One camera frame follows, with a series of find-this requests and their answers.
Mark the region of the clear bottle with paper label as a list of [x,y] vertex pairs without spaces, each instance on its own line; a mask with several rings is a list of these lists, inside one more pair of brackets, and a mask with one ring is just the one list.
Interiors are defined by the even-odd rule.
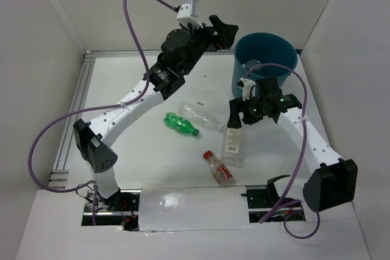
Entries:
[[243,167],[243,130],[241,128],[226,127],[224,129],[221,161],[229,166]]

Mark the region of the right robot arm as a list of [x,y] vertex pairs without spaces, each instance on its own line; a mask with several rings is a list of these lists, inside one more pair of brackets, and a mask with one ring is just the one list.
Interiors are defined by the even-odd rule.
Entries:
[[239,79],[241,97],[230,100],[228,128],[240,129],[265,117],[274,120],[297,147],[304,147],[310,178],[303,186],[303,199],[318,213],[354,199],[358,167],[334,151],[305,116],[293,94],[283,94],[275,77],[253,81]]

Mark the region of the green plastic soda bottle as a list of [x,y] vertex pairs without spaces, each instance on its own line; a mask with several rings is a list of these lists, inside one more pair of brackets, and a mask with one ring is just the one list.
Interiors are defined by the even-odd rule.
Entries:
[[182,135],[192,137],[198,137],[199,135],[199,130],[194,127],[190,121],[176,115],[175,113],[167,113],[164,118],[164,123],[167,127]]

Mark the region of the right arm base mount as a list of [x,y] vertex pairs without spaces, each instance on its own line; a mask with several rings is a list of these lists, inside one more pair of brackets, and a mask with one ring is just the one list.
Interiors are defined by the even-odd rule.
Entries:
[[[275,183],[281,183],[283,179],[289,181],[289,175],[280,175],[271,178],[266,185],[247,187],[245,193],[241,194],[246,198],[249,209],[249,222],[257,223],[279,199]],[[290,221],[305,220],[304,212],[300,202],[278,209],[266,222],[282,222],[289,214],[293,214]]]

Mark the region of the red-capped red-label bottle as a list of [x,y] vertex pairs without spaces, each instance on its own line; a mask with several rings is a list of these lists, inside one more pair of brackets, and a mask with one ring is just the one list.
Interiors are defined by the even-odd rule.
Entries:
[[203,154],[203,158],[208,163],[213,178],[220,186],[226,187],[232,184],[233,175],[225,164],[219,160],[211,150],[206,151]]

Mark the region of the clear bottle cap-down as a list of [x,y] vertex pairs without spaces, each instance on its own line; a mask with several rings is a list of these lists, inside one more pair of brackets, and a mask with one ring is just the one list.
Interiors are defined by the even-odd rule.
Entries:
[[207,130],[220,131],[224,126],[212,114],[188,102],[179,103],[178,114],[180,117]]

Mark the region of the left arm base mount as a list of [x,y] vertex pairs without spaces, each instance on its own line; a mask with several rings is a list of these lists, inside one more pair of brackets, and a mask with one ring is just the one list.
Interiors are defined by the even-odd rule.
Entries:
[[83,198],[81,225],[83,227],[117,226],[124,231],[140,230],[138,223],[140,189],[124,189],[110,203],[105,203],[89,186],[85,194],[76,191]]

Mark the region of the clear bottle with white cap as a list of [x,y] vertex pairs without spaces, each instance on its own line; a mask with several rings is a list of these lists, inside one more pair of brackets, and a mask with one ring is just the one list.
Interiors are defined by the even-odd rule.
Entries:
[[262,63],[259,61],[259,60],[256,60],[256,59],[251,59],[251,60],[248,60],[246,61],[244,64],[243,64],[243,68],[247,71],[250,71],[252,70],[253,68],[258,68],[262,65]]

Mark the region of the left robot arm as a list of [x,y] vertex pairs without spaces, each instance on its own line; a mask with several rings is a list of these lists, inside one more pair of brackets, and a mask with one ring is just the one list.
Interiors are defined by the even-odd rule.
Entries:
[[116,139],[143,114],[173,95],[205,52],[232,47],[239,27],[223,23],[216,15],[209,20],[210,26],[186,23],[170,31],[156,63],[129,94],[91,121],[79,119],[74,123],[76,147],[90,165],[98,202],[107,211],[116,209],[122,199],[113,170],[118,160],[112,150]]

